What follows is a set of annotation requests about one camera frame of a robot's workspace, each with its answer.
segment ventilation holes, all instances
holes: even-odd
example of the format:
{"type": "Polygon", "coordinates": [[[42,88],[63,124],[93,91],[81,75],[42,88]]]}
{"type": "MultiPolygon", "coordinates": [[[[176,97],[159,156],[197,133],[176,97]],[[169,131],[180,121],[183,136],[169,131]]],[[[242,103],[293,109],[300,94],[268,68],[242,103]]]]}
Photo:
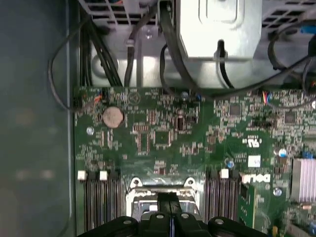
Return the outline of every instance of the ventilation holes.
{"type": "Polygon", "coordinates": [[[275,29],[283,24],[295,23],[298,21],[299,16],[303,13],[304,11],[298,10],[275,10],[262,21],[262,28],[275,29]]]}
{"type": "Polygon", "coordinates": [[[316,0],[290,0],[285,4],[287,5],[315,5],[316,0]]]}
{"type": "MultiPolygon", "coordinates": [[[[85,2],[93,13],[102,12],[102,15],[94,15],[93,19],[106,19],[109,25],[136,25],[143,16],[138,13],[127,14],[121,1],[111,3],[109,0],[109,5],[105,0],[85,0],[85,2]]],[[[156,16],[149,21],[148,25],[156,25],[156,16]]]]}

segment capacitor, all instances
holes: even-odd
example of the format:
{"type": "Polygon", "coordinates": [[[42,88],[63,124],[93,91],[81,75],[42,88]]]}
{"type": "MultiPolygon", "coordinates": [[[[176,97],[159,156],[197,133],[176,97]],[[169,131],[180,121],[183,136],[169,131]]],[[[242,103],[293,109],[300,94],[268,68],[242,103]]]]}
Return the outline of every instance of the capacitor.
{"type": "Polygon", "coordinates": [[[188,100],[189,99],[189,93],[187,91],[182,91],[181,92],[181,98],[183,100],[188,100]]]}
{"type": "Polygon", "coordinates": [[[123,122],[124,114],[118,107],[112,106],[104,111],[102,119],[107,127],[117,128],[123,122]]]}
{"type": "Polygon", "coordinates": [[[279,152],[278,152],[278,156],[281,157],[281,158],[287,157],[286,149],[280,149],[279,152]]]}
{"type": "Polygon", "coordinates": [[[235,163],[234,163],[232,160],[230,160],[230,161],[227,163],[227,167],[228,167],[229,169],[233,168],[234,165],[235,165],[235,163]]]}
{"type": "Polygon", "coordinates": [[[275,149],[273,150],[273,153],[274,153],[276,156],[279,156],[279,157],[281,157],[281,158],[287,157],[287,151],[286,151],[286,149],[281,148],[281,147],[275,147],[275,149]]]}
{"type": "Polygon", "coordinates": [[[273,153],[278,156],[278,152],[281,150],[280,147],[275,147],[275,149],[273,150],[273,153]]]}

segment colored wires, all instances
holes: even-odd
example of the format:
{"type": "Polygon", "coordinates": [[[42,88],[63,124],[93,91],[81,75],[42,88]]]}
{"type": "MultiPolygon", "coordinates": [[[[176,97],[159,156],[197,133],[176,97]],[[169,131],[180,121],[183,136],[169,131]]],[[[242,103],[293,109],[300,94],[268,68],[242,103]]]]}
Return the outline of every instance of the colored wires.
{"type": "MultiPolygon", "coordinates": [[[[303,88],[305,96],[307,96],[309,98],[309,100],[307,102],[304,102],[304,103],[302,103],[300,105],[296,105],[296,106],[278,106],[278,105],[275,105],[275,104],[271,103],[271,99],[272,99],[272,94],[271,93],[267,94],[266,92],[263,92],[263,101],[264,101],[264,103],[266,105],[274,108],[274,109],[293,110],[293,109],[298,109],[298,108],[304,107],[306,105],[309,105],[313,101],[315,101],[315,98],[310,95],[310,92],[309,92],[310,86],[306,87],[306,85],[308,84],[307,73],[309,72],[309,70],[311,68],[313,60],[314,60],[314,58],[309,58],[307,60],[306,65],[305,65],[304,70],[303,70],[303,75],[302,75],[302,81],[303,81],[302,82],[302,88],[303,88]]],[[[311,83],[311,87],[313,87],[314,85],[315,85],[315,82],[313,81],[311,83]]]]}

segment gray metal panel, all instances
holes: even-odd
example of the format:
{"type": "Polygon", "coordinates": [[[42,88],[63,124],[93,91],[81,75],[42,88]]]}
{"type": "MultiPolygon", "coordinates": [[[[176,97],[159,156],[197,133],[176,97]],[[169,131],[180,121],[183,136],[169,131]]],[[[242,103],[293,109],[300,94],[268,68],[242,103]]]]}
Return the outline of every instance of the gray metal panel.
{"type": "MultiPolygon", "coordinates": [[[[48,57],[66,35],[66,2],[0,3],[2,237],[75,235],[70,117],[56,106],[46,79],[48,57]]],[[[76,72],[76,65],[71,69],[76,72]]],[[[67,73],[66,50],[54,72],[66,99],[67,74],[73,73],[67,73]]]]}

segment ram slot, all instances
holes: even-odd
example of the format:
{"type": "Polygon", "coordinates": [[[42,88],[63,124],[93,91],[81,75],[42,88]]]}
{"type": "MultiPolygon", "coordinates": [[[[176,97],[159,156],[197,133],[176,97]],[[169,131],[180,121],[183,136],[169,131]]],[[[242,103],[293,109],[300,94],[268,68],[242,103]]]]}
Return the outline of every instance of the ram slot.
{"type": "Polygon", "coordinates": [[[111,180],[106,185],[106,222],[111,220],[111,197],[110,197],[111,180]]]}
{"type": "Polygon", "coordinates": [[[105,193],[105,185],[106,182],[100,182],[100,196],[101,196],[101,200],[100,200],[100,216],[101,216],[101,225],[106,223],[106,217],[105,217],[105,213],[106,213],[106,193],[105,193]]]}
{"type": "Polygon", "coordinates": [[[220,202],[220,212],[219,216],[228,217],[228,209],[229,209],[229,179],[221,179],[220,180],[220,195],[219,195],[219,202],[220,202]]]}
{"type": "Polygon", "coordinates": [[[239,194],[239,181],[238,179],[231,179],[228,218],[233,221],[237,220],[238,194],[239,194]]]}
{"type": "Polygon", "coordinates": [[[208,219],[218,216],[219,214],[219,179],[212,178],[210,179],[209,184],[209,215],[208,219]]]}
{"type": "Polygon", "coordinates": [[[205,177],[205,187],[204,187],[204,222],[209,221],[209,209],[210,209],[210,177],[209,173],[206,172],[206,177],[205,177]]]}
{"type": "Polygon", "coordinates": [[[88,215],[88,205],[89,205],[89,193],[88,193],[88,183],[84,182],[83,184],[83,211],[84,211],[84,231],[89,230],[89,215],[88,215]]]}

